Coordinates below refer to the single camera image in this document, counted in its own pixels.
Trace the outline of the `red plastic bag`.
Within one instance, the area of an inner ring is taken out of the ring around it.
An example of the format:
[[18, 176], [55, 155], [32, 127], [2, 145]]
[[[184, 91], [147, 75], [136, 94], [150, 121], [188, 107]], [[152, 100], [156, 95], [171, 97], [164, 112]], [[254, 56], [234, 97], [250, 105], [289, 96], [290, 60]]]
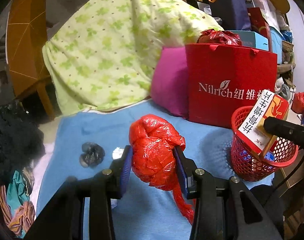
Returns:
[[185, 149], [185, 138], [167, 120], [147, 114], [131, 124], [128, 139], [134, 174], [151, 187], [171, 191], [181, 215], [192, 224], [194, 210], [181, 193], [173, 155], [176, 146]]
[[214, 44], [226, 44], [234, 46], [242, 46], [241, 38], [238, 34], [231, 31], [217, 31], [214, 29], [208, 29], [201, 32], [198, 38], [198, 43], [214, 43]]

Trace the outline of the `dark crumpled plastic wrapper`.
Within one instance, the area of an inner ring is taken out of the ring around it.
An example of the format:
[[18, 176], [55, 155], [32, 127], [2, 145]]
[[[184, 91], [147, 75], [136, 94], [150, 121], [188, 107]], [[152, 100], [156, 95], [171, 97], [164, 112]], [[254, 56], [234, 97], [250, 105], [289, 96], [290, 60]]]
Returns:
[[94, 142], [85, 142], [82, 145], [82, 154], [79, 161], [84, 168], [94, 168], [102, 163], [104, 157], [105, 151], [100, 145]]

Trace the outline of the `blue blanket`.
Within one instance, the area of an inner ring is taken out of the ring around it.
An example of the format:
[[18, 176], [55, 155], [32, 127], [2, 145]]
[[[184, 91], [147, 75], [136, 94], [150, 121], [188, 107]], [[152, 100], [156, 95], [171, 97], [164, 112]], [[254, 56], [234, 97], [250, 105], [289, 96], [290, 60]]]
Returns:
[[[130, 125], [146, 114], [170, 122], [185, 138], [185, 156], [215, 177], [230, 178], [233, 133], [230, 129], [197, 124], [169, 115], [148, 100], [111, 114], [80, 112], [62, 118], [56, 133], [54, 153], [45, 171], [37, 201], [41, 212], [57, 189], [70, 176], [85, 179], [108, 168], [112, 152], [128, 145]], [[103, 162], [95, 168], [80, 165], [81, 147], [94, 142], [105, 151]], [[178, 210], [173, 195], [150, 187], [131, 174], [123, 198], [112, 210], [117, 239], [188, 239], [191, 225]]]

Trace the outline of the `red mesh waste basket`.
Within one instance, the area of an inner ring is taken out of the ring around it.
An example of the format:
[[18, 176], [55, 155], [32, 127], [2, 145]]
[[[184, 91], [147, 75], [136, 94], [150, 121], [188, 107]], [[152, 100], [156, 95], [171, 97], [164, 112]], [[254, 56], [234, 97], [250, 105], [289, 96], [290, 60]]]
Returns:
[[230, 160], [234, 172], [241, 179], [255, 182], [271, 175], [280, 168], [291, 165], [298, 156], [298, 146], [289, 140], [278, 137], [269, 150], [274, 159], [260, 158], [244, 141], [244, 135], [238, 130], [251, 109], [251, 106], [240, 107], [232, 114], [233, 140]]

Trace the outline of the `magenta pillow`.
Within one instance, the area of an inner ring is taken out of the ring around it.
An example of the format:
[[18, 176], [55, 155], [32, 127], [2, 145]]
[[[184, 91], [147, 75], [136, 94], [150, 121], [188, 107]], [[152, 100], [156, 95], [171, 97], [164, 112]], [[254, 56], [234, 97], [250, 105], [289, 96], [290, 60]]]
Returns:
[[174, 116], [188, 118], [188, 67], [185, 47], [162, 48], [150, 96]]

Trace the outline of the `red Nilrich paper bag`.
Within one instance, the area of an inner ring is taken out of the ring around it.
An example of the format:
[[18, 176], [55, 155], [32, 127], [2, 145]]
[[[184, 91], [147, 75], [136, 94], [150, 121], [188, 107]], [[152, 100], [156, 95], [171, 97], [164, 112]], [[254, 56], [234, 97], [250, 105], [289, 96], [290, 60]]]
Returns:
[[255, 105], [259, 93], [274, 90], [277, 55], [252, 47], [213, 43], [186, 45], [188, 119], [230, 128], [232, 114]]

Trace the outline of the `black fuzzy garment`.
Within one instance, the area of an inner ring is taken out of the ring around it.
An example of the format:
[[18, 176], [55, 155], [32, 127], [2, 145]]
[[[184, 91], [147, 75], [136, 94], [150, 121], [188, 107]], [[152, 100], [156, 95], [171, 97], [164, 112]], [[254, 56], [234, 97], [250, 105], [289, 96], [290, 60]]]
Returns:
[[0, 185], [45, 154], [43, 138], [19, 101], [0, 106]]

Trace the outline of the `light blue cardboard box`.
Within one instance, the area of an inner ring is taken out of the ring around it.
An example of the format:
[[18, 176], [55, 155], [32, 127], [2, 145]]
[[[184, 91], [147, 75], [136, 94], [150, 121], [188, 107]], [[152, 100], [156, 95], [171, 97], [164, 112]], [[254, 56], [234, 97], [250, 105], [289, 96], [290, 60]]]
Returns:
[[246, 30], [227, 30], [228, 34], [233, 33], [239, 37], [233, 37], [233, 45], [252, 47], [261, 50], [269, 50], [268, 39], [257, 32]]

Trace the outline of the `colourful clothes pile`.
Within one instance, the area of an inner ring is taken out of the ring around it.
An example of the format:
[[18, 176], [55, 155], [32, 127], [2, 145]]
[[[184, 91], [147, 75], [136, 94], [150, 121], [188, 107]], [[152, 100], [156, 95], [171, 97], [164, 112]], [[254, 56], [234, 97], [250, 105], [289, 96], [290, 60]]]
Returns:
[[34, 182], [32, 169], [25, 167], [14, 172], [8, 186], [0, 185], [1, 218], [17, 238], [23, 238], [35, 220], [36, 211], [30, 200]]

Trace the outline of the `green floral quilt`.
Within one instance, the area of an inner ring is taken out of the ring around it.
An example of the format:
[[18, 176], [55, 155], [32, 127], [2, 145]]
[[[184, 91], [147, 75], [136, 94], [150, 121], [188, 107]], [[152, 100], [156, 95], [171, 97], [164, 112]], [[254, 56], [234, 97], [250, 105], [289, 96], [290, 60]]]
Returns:
[[207, 29], [221, 26], [183, 0], [89, 0], [42, 48], [62, 114], [145, 99], [163, 47]]

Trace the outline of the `red plastic bag in bag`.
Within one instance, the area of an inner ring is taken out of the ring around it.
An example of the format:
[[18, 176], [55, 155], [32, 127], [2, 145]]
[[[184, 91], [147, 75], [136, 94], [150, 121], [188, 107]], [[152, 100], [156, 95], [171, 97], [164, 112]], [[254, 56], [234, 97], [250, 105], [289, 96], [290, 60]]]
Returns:
[[214, 29], [208, 29], [201, 32], [198, 38], [198, 43], [214, 43], [214, 44], [226, 44], [234, 46], [242, 46], [241, 38], [238, 34], [231, 31], [217, 31]]

